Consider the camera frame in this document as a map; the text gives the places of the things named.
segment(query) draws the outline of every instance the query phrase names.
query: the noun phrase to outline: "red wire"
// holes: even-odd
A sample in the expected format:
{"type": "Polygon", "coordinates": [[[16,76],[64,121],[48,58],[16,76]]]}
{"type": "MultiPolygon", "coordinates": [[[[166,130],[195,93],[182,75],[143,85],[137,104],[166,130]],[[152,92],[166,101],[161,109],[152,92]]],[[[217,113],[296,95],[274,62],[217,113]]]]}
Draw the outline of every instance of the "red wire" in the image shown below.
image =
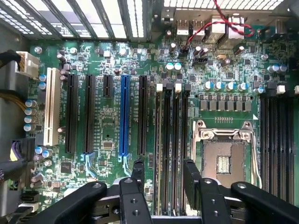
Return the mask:
{"type": "Polygon", "coordinates": [[[254,29],[251,28],[250,25],[247,25],[247,24],[242,24],[242,23],[236,23],[236,22],[230,22],[228,21],[226,18],[225,18],[225,15],[222,13],[218,3],[217,3],[217,0],[213,0],[214,4],[216,5],[216,9],[220,15],[220,17],[222,18],[223,21],[221,22],[209,22],[207,23],[205,26],[203,26],[202,28],[200,28],[199,30],[197,30],[195,32],[195,34],[193,34],[186,42],[186,46],[190,43],[190,41],[202,30],[205,30],[208,26],[211,26],[212,24],[227,24],[234,32],[240,34],[240,35],[243,35],[245,37],[252,37],[254,35],[254,29]],[[246,27],[250,30],[250,33],[249,34],[246,34],[244,33],[243,31],[241,30],[238,30],[236,27],[233,27],[233,25],[238,25],[238,26],[241,26],[241,27],[246,27]]]}

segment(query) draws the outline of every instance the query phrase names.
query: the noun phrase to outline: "white pci slot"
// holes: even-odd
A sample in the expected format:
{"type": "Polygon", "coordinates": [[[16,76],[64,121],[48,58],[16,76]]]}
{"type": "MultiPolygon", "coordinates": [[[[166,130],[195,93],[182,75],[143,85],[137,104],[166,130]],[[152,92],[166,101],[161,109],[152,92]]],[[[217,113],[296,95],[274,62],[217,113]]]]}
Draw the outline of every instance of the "white pci slot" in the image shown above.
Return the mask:
{"type": "Polygon", "coordinates": [[[47,88],[45,104],[45,123],[43,144],[54,146],[58,144],[59,108],[60,108],[60,73],[58,69],[47,69],[47,88]]]}

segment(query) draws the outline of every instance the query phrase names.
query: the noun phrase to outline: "green circuit board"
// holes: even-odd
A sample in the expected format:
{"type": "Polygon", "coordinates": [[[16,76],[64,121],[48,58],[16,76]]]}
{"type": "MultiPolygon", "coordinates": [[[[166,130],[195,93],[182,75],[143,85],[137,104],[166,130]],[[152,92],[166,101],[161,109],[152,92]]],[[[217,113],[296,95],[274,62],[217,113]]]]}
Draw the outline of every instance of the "green circuit board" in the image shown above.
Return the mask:
{"type": "MultiPolygon", "coordinates": [[[[134,160],[139,158],[137,155],[137,134],[138,134],[138,91],[139,76],[147,75],[148,81],[148,108],[147,108],[147,127],[146,127],[146,154],[143,156],[145,164],[145,196],[151,214],[160,214],[154,208],[154,200],[158,197],[154,195],[156,177],[155,169],[161,172],[161,167],[157,166],[155,155],[155,119],[156,119],[156,84],[168,82],[179,82],[182,86],[191,85],[191,92],[188,100],[188,136],[192,135],[193,123],[202,119],[207,127],[210,128],[241,128],[245,121],[249,121],[256,136],[257,157],[260,163],[259,141],[260,141],[260,121],[259,121],[259,97],[253,93],[255,88],[263,86],[267,80],[278,82],[279,75],[269,75],[267,67],[276,63],[286,63],[287,58],[291,57],[296,46],[294,42],[281,42],[274,44],[260,44],[256,39],[243,41],[245,51],[235,56],[233,49],[217,49],[215,45],[205,45],[209,49],[207,54],[208,63],[204,66],[192,66],[192,52],[185,58],[178,58],[178,51],[171,54],[169,45],[175,40],[165,40],[160,38],[154,43],[107,43],[107,42],[56,42],[56,41],[36,41],[31,43],[31,54],[40,58],[40,74],[46,74],[47,68],[58,68],[59,61],[57,54],[64,51],[67,61],[71,64],[71,73],[78,76],[78,122],[77,122],[77,147],[74,154],[65,152],[65,134],[59,135],[59,144],[53,149],[53,156],[50,158],[51,165],[45,166],[43,161],[36,162],[36,172],[44,176],[42,186],[35,188],[41,192],[41,210],[51,206],[53,203],[70,194],[73,190],[91,181],[102,181],[111,186],[115,179],[125,177],[131,173],[134,160]],[[39,46],[43,52],[36,54],[34,48],[39,46]],[[76,55],[70,54],[70,49],[78,50],[76,55]],[[125,55],[120,55],[120,50],[125,49],[125,55]],[[262,54],[268,54],[269,59],[263,61],[262,54]],[[225,55],[234,63],[230,66],[221,67],[221,60],[217,56],[225,55]],[[167,63],[180,63],[180,72],[167,71],[167,63]],[[115,68],[120,69],[120,74],[115,74],[115,68]],[[95,120],[92,165],[90,171],[94,177],[86,172],[85,161],[82,154],[85,118],[85,75],[96,76],[96,95],[95,95],[95,120]],[[120,100],[121,100],[121,74],[131,76],[130,100],[129,100],[129,125],[128,125],[128,166],[124,167],[123,162],[118,161],[119,150],[119,130],[120,130],[120,100]],[[114,92],[112,98],[103,97],[103,75],[112,75],[114,81],[114,92]],[[227,84],[246,83],[248,89],[245,91],[226,91],[225,88],[216,91],[204,89],[206,82],[223,82],[227,84]],[[247,111],[219,111],[201,110],[200,102],[227,100],[250,102],[247,111]],[[104,143],[111,143],[106,148],[104,143]],[[59,182],[59,189],[53,188],[53,183],[59,182]]],[[[292,81],[292,73],[284,75],[284,80],[295,86],[292,81]]],[[[38,100],[39,81],[30,80],[29,99],[38,100]]],[[[61,102],[60,102],[60,121],[61,127],[66,125],[66,87],[65,82],[61,83],[61,102]]],[[[38,109],[36,125],[40,130],[29,133],[30,137],[39,137],[43,134],[44,112],[43,107],[38,109]]],[[[295,126],[294,133],[298,134],[298,126],[295,126]]],[[[178,129],[181,133],[181,120],[178,129]]],[[[187,140],[188,156],[191,156],[191,138],[187,140]]],[[[251,155],[250,147],[245,147],[244,157],[244,180],[250,182],[251,177],[251,155]]],[[[202,146],[196,146],[196,164],[202,168],[202,146]]],[[[299,206],[299,160],[295,157],[295,204],[299,206]]]]}

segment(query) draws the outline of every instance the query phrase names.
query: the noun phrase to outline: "black ram slot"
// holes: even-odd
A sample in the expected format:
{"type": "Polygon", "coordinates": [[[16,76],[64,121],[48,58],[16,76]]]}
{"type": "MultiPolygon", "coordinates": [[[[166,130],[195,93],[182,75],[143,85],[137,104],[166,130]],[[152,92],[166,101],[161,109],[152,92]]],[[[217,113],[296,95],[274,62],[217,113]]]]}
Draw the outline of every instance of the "black ram slot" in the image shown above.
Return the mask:
{"type": "Polygon", "coordinates": [[[95,76],[86,75],[85,80],[85,129],[83,153],[89,154],[93,152],[95,76]]]}
{"type": "Polygon", "coordinates": [[[145,155],[146,129],[148,113],[148,85],[147,76],[139,76],[139,106],[138,106],[138,145],[137,155],[145,155]]]}
{"type": "Polygon", "coordinates": [[[78,76],[73,74],[68,76],[65,119],[65,152],[74,153],[78,120],[78,76]]]}
{"type": "Polygon", "coordinates": [[[183,164],[184,159],[187,158],[187,144],[188,144],[188,98],[190,92],[184,91],[182,95],[182,138],[181,138],[181,195],[180,195],[180,215],[185,215],[185,192],[184,192],[184,176],[183,164]]]}
{"type": "Polygon", "coordinates": [[[172,211],[177,211],[177,192],[178,192],[178,153],[179,153],[179,104],[180,94],[173,94],[173,107],[172,107],[172,166],[171,166],[171,207],[172,211]]]}
{"type": "Polygon", "coordinates": [[[163,170],[162,170],[162,215],[168,215],[168,190],[169,190],[169,146],[170,146],[170,110],[171,90],[164,93],[164,116],[163,116],[163,170]]]}

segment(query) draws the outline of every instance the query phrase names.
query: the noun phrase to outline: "blue pcie slot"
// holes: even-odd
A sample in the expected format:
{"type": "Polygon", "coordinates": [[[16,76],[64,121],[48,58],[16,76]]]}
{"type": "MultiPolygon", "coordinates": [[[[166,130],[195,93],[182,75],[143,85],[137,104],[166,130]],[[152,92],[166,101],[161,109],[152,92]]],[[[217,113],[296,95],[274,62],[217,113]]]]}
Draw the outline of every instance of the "blue pcie slot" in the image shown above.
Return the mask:
{"type": "Polygon", "coordinates": [[[119,161],[128,155],[128,125],[130,111],[130,76],[121,76],[121,113],[120,113],[120,144],[119,161]]]}

